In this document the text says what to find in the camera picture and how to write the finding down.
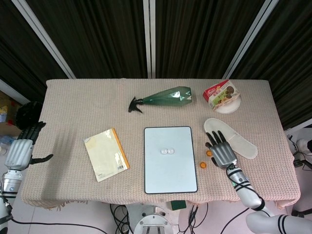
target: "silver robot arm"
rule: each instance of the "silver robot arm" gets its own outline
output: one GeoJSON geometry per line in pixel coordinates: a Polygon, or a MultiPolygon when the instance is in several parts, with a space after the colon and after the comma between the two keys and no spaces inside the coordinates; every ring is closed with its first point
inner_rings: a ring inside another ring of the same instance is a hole
{"type": "Polygon", "coordinates": [[[207,136],[211,142],[206,146],[213,152],[212,161],[226,170],[237,195],[244,206],[255,212],[246,216],[248,228],[256,234],[312,234],[312,221],[288,215],[275,215],[265,206],[265,201],[253,189],[243,171],[236,167],[237,158],[223,134],[218,131],[207,136]]]}
{"type": "Polygon", "coordinates": [[[21,132],[18,139],[13,141],[5,165],[9,169],[1,177],[0,186],[0,234],[7,234],[7,222],[13,219],[12,205],[22,182],[21,172],[29,164],[46,162],[53,155],[45,158],[32,158],[33,146],[36,143],[40,130],[45,123],[39,122],[21,132]]]}

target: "beige tablecloth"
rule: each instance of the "beige tablecloth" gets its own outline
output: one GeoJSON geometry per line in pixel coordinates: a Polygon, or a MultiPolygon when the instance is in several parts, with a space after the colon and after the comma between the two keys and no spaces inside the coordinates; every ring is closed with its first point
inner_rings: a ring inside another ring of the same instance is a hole
{"type": "Polygon", "coordinates": [[[188,200],[239,200],[225,171],[207,158],[208,138],[203,124],[214,117],[229,124],[258,147],[258,156],[238,156],[239,166],[265,200],[279,207],[291,205],[300,190],[269,83],[233,80],[241,92],[238,110],[229,115],[213,112],[202,97],[214,79],[77,79],[50,80],[40,120],[46,122],[33,151],[34,158],[54,154],[46,162],[31,165],[22,200],[33,206],[54,207],[66,201],[103,201],[115,204],[188,200]],[[193,103],[184,107],[139,106],[128,113],[134,96],[144,98],[176,86],[192,89],[193,103]],[[190,126],[193,133],[198,192],[147,195],[144,192],[145,127],[190,126]],[[83,139],[114,127],[130,163],[130,169],[97,182],[83,139]],[[199,162],[206,161],[207,169],[199,162]]]}

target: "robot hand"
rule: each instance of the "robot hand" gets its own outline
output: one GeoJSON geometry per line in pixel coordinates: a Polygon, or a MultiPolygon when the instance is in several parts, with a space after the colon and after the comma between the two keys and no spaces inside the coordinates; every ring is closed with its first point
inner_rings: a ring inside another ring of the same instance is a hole
{"type": "Polygon", "coordinates": [[[206,133],[212,144],[206,142],[206,146],[213,153],[213,157],[211,158],[213,163],[222,169],[226,169],[230,165],[235,165],[237,163],[236,155],[224,135],[220,131],[218,131],[220,137],[214,131],[212,133],[215,139],[210,133],[206,133]]]}
{"type": "Polygon", "coordinates": [[[45,123],[42,121],[29,126],[20,133],[17,140],[13,141],[5,162],[9,169],[23,171],[29,164],[46,162],[52,158],[52,154],[45,158],[32,158],[33,145],[44,126],[45,123]]]}

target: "white slipper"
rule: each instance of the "white slipper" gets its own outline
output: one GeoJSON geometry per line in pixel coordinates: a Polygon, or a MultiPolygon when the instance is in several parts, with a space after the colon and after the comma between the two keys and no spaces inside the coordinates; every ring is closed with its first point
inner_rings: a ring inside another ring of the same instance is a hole
{"type": "Polygon", "coordinates": [[[258,148],[254,144],[247,141],[233,128],[219,119],[207,119],[204,123],[204,129],[205,132],[210,134],[212,131],[217,132],[220,130],[232,149],[247,159],[253,159],[258,155],[258,148]]]}

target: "dark fabric backdrop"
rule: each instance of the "dark fabric backdrop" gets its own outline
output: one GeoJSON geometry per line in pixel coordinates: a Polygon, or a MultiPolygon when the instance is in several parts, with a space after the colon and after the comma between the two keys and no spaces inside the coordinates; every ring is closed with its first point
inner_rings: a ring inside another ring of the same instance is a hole
{"type": "Polygon", "coordinates": [[[0,1],[0,79],[43,101],[48,79],[67,78],[10,0],[0,1]]]}
{"type": "Polygon", "coordinates": [[[312,118],[312,1],[280,0],[231,78],[268,80],[284,129],[312,118]]]}
{"type": "Polygon", "coordinates": [[[142,0],[27,0],[77,78],[147,78],[142,0]]]}
{"type": "Polygon", "coordinates": [[[156,78],[222,78],[263,2],[157,0],[156,78]]]}

